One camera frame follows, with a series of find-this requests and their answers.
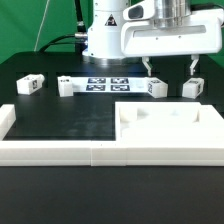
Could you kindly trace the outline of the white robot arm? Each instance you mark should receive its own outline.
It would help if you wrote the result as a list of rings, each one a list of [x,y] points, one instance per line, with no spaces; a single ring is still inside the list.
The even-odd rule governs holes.
[[[140,58],[189,55],[194,68],[201,54],[222,48],[224,8],[192,5],[190,0],[93,0],[93,23],[87,32],[86,60],[120,63]]]

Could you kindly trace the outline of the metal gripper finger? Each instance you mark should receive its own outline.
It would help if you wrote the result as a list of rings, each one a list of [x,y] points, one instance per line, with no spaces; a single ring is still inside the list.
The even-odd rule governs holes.
[[[142,57],[142,63],[144,67],[147,69],[147,74],[149,77],[152,75],[152,66],[150,64],[150,58],[149,57]]]
[[[196,65],[199,62],[199,55],[198,54],[191,55],[191,60],[192,60],[192,62],[191,62],[189,69],[190,69],[190,75],[193,76],[194,72],[195,72]]]

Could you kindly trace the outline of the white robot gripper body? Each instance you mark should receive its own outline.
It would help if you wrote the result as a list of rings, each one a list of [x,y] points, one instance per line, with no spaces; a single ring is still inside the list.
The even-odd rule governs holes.
[[[222,48],[223,10],[194,11],[176,27],[155,28],[150,20],[127,22],[121,31],[126,57],[198,55]]]

